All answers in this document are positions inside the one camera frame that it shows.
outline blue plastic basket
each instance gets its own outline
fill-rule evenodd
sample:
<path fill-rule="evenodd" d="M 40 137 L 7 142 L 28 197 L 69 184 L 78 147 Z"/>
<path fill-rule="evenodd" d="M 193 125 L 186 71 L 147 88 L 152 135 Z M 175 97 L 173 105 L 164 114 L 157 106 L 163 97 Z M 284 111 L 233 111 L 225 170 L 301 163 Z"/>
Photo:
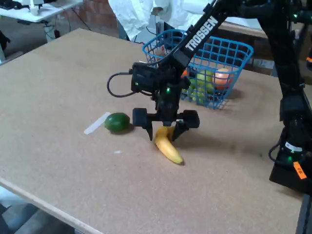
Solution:
<path fill-rule="evenodd" d="M 186 36 L 182 30 L 167 30 L 143 46 L 148 62 L 155 62 L 168 54 Z M 187 67 L 191 81 L 182 90 L 181 99 L 217 109 L 231 93 L 242 69 L 254 49 L 247 44 L 210 37 Z"/>

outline black cable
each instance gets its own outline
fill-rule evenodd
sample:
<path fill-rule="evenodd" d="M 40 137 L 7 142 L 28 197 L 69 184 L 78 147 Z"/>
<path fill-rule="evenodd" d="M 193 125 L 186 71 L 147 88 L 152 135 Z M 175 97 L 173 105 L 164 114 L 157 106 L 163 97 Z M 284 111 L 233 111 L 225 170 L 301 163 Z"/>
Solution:
<path fill-rule="evenodd" d="M 149 97 L 152 96 L 152 94 L 148 94 L 148 93 L 146 93 L 146 92 L 144 92 L 144 91 L 140 91 L 140 93 L 144 94 L 145 96 L 149 96 Z"/>
<path fill-rule="evenodd" d="M 52 38 L 48 33 L 51 33 L 53 30 L 55 30 L 55 25 L 52 25 L 52 29 L 49 32 L 44 31 L 44 33 L 50 38 L 50 39 L 55 39 Z"/>
<path fill-rule="evenodd" d="M 282 165 L 282 166 L 293 166 L 293 163 L 286 163 L 282 162 L 280 160 L 277 160 L 276 158 L 272 157 L 272 152 L 281 144 L 281 138 L 278 140 L 277 144 L 274 145 L 270 150 L 269 150 L 269 158 L 276 164 Z M 302 149 L 302 158 L 298 161 L 298 163 L 302 163 L 304 160 L 307 158 L 307 153 L 304 149 Z"/>
<path fill-rule="evenodd" d="M 153 35 L 157 35 L 156 33 L 152 33 L 146 26 L 146 30 L 150 33 L 150 34 L 153 34 Z"/>
<path fill-rule="evenodd" d="M 72 8 L 72 11 L 76 14 L 76 16 L 81 20 L 81 22 L 92 32 L 91 28 L 86 24 L 85 21 L 78 15 L 78 13 Z"/>
<path fill-rule="evenodd" d="M 131 93 L 128 93 L 128 94 L 123 94 L 123 95 L 116 95 L 116 94 L 113 94 L 110 87 L 109 87 L 109 84 L 112 80 L 112 78 L 114 78 L 115 76 L 120 76 L 120 75 L 131 75 L 130 72 L 118 72 L 118 73 L 115 73 L 113 75 L 111 75 L 111 77 L 108 78 L 108 81 L 107 81 L 107 84 L 106 84 L 106 87 L 107 87 L 107 91 L 109 92 L 110 95 L 112 95 L 113 97 L 116 97 L 116 98 L 125 98 L 125 97 L 128 97 L 128 96 L 131 96 L 133 94 L 135 94 L 135 92 L 131 92 Z"/>
<path fill-rule="evenodd" d="M 57 8 L 57 7 L 62 8 L 62 9 L 63 9 L 63 11 L 62 11 L 62 12 L 64 12 L 64 13 L 66 14 L 66 18 L 67 18 L 67 22 L 68 22 L 68 32 L 71 32 L 71 31 L 72 31 L 72 26 L 71 26 L 71 24 L 70 24 L 70 20 L 69 20 L 69 17 L 68 17 L 67 11 L 64 9 L 64 7 L 62 7 L 61 5 L 55 5 L 55 6 L 42 6 L 42 7 L 44 7 L 44 8 L 51 8 L 51 7 L 53 7 L 53 8 Z"/>

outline robotic arm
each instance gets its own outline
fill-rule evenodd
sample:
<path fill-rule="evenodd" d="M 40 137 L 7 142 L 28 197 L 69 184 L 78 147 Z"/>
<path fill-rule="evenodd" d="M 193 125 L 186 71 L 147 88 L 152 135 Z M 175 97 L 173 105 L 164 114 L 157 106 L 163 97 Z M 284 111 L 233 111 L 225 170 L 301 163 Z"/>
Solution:
<path fill-rule="evenodd" d="M 310 22 L 311 12 L 302 8 L 300 0 L 214 0 L 203 11 L 199 21 L 166 57 L 153 63 L 133 64 L 131 90 L 149 95 L 156 102 L 154 114 L 135 108 L 133 124 L 147 130 L 150 140 L 152 121 L 162 121 L 164 126 L 176 122 L 173 140 L 190 128 L 198 128 L 196 111 L 178 114 L 181 90 L 190 86 L 187 77 L 181 78 L 183 71 L 227 17 L 256 18 L 268 36 L 283 95 L 280 121 L 284 128 L 278 143 L 269 151 L 274 161 L 270 180 L 312 195 L 312 158 L 307 157 L 312 147 L 312 111 L 303 91 L 290 32 L 291 21 Z M 271 153 L 277 147 L 277 157 L 273 158 Z M 301 165 L 305 178 L 298 176 L 294 162 Z"/>

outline banana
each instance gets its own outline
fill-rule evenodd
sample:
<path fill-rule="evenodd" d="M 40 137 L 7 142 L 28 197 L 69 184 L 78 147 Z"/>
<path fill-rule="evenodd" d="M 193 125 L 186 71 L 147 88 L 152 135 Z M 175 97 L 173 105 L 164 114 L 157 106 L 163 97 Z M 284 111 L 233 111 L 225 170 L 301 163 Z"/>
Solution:
<path fill-rule="evenodd" d="M 176 164 L 183 165 L 183 158 L 169 141 L 174 129 L 174 127 L 160 127 L 155 135 L 155 144 L 169 160 Z"/>

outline white tape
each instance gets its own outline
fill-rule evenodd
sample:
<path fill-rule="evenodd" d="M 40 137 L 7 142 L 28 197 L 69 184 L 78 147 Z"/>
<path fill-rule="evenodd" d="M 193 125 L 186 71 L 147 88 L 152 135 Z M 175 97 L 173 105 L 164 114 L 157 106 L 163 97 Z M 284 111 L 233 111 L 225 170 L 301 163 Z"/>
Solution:
<path fill-rule="evenodd" d="M 106 118 L 110 115 L 111 113 L 106 112 L 105 114 L 103 114 L 100 118 L 97 119 L 97 121 L 95 121 L 93 124 L 91 124 L 86 130 L 84 130 L 83 133 L 85 133 L 86 135 L 94 132 L 99 126 L 101 126 L 102 123 L 104 123 L 104 121 L 106 120 Z"/>
<path fill-rule="evenodd" d="M 285 146 L 286 146 L 288 149 L 293 150 L 293 151 L 297 151 L 297 152 L 301 152 L 301 151 L 302 151 L 302 148 L 301 148 L 301 147 L 293 146 L 293 145 L 289 144 L 287 141 L 286 141 Z"/>

